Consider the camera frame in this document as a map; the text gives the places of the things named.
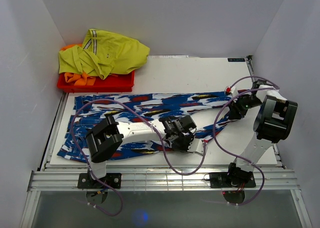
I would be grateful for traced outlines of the blue white red patterned trousers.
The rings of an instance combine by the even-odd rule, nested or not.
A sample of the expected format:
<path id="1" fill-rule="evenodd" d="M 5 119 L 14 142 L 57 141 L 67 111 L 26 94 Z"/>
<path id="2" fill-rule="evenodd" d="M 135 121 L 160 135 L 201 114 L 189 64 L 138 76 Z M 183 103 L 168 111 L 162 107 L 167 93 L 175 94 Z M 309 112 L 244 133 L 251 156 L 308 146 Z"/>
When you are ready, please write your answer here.
<path id="1" fill-rule="evenodd" d="M 73 110 L 78 116 L 71 115 L 70 124 L 74 124 L 74 136 L 66 132 L 65 141 L 58 156 L 72 161 L 85 162 L 73 139 L 84 153 L 88 152 L 85 140 L 87 132 L 106 116 L 113 116 L 117 122 L 140 122 L 156 120 L 162 117 L 183 117 L 198 112 L 220 109 L 231 99 L 231 95 L 220 92 L 205 93 L 149 93 L 129 95 L 82 95 L 75 97 Z"/>

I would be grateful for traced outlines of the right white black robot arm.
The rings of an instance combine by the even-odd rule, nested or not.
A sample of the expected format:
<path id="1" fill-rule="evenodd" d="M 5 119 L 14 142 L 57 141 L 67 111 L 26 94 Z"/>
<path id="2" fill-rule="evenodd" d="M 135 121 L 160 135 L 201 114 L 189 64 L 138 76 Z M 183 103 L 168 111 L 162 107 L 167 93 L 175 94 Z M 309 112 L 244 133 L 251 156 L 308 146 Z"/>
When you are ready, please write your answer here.
<path id="1" fill-rule="evenodd" d="M 278 89 L 266 80 L 255 81 L 251 88 L 252 92 L 239 96 L 228 105 L 230 120 L 240 120 L 249 109 L 259 107 L 252 139 L 228 167 L 225 179 L 232 187 L 251 181 L 254 165 L 263 154 L 289 136 L 298 108 L 296 102 L 281 96 Z"/>

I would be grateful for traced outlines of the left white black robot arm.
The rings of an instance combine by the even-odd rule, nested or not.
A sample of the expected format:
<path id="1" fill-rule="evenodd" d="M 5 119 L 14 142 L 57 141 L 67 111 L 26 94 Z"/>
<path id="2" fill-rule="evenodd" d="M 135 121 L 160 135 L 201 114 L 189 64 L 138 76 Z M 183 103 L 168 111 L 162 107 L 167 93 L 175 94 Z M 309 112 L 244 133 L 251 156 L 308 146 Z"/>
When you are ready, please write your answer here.
<path id="1" fill-rule="evenodd" d="M 89 170 L 92 171 L 88 181 L 95 188 L 106 183 L 106 161 L 121 145 L 163 140 L 173 150 L 203 154 L 196 140 L 197 126 L 190 115 L 163 117 L 149 123 L 117 122 L 110 116 L 88 131 L 85 138 L 89 148 Z"/>

